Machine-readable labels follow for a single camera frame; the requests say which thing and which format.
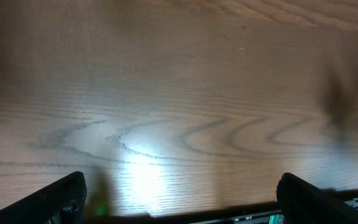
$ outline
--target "wooden table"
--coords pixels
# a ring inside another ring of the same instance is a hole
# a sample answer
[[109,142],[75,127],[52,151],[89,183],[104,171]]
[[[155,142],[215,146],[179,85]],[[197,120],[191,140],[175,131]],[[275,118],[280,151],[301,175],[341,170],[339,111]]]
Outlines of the wooden table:
[[119,215],[356,189],[358,120],[338,149],[319,102],[356,34],[356,0],[0,0],[0,209],[99,168]]

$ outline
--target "wood grain pattern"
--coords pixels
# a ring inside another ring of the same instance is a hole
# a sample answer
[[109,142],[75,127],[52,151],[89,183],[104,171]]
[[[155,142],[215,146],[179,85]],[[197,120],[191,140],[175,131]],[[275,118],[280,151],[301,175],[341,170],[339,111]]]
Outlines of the wood grain pattern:
[[0,0],[0,209],[99,167],[120,215],[358,188],[358,118],[338,149],[318,101],[353,35],[353,0]]

